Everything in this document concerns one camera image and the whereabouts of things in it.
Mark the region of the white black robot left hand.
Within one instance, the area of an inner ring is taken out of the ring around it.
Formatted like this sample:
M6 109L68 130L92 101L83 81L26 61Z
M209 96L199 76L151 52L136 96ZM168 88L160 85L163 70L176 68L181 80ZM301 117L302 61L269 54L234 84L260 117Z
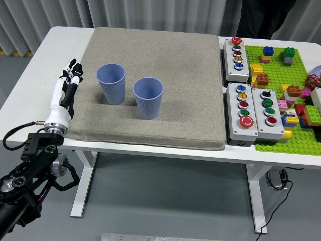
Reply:
M68 128L69 121L74 115L74 96L79 84L83 80L82 75L82 65L77 63L76 59L73 59L65 67L62 75L56 81L50 104L51 113L45 125L58 124Z

